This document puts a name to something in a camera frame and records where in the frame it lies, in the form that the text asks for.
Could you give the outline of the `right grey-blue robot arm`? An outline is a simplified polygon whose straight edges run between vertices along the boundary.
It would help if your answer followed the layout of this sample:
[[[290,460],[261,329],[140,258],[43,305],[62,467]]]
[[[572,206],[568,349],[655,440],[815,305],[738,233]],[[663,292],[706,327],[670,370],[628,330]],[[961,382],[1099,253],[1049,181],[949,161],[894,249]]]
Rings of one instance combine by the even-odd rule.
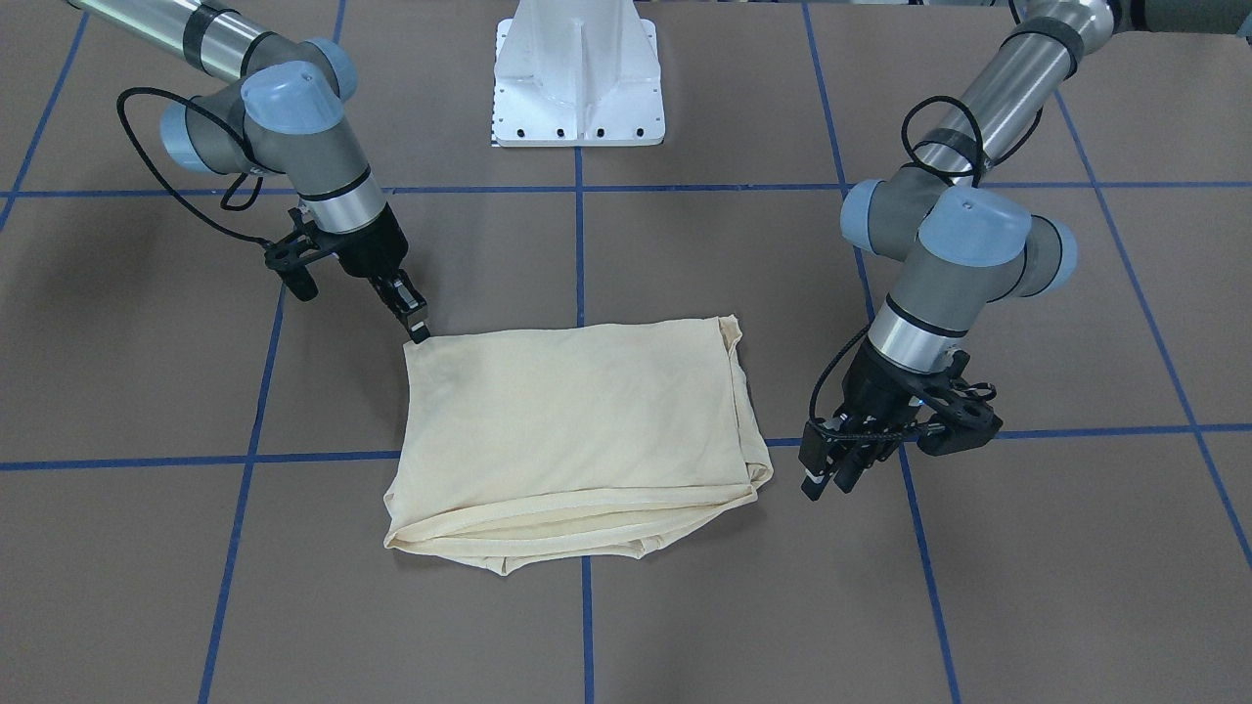
[[[402,268],[408,242],[347,120],[358,75],[341,46],[295,43],[219,1],[78,1],[224,83],[212,95],[169,96],[162,147],[193,172],[287,177],[300,204],[280,241],[255,237],[265,266],[298,299],[318,292],[326,257],[372,289],[413,342],[429,336],[426,302]]]

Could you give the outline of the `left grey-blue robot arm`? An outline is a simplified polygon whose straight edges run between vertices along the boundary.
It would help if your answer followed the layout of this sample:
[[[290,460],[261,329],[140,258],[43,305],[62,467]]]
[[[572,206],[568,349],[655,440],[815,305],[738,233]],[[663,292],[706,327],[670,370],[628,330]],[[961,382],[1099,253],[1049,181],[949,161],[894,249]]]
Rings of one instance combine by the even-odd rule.
[[[1247,1],[1029,1],[1025,15],[962,96],[919,140],[901,125],[906,162],[843,200],[845,241],[900,262],[871,324],[841,348],[851,360],[830,418],[809,410],[801,490],[850,492],[873,463],[914,442],[929,456],[988,445],[1002,432],[997,388],[965,380],[962,344],[984,307],[1064,286],[1078,246],[1059,222],[984,188],[1032,135],[1047,98],[1083,59],[1122,33],[1249,36]]]

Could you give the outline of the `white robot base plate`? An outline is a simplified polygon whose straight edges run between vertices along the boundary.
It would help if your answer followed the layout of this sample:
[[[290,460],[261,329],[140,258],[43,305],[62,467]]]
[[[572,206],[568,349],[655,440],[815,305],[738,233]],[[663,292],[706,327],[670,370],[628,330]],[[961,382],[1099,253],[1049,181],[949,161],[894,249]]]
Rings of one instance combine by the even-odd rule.
[[[659,147],[657,28],[632,1],[520,1],[495,30],[501,148]]]

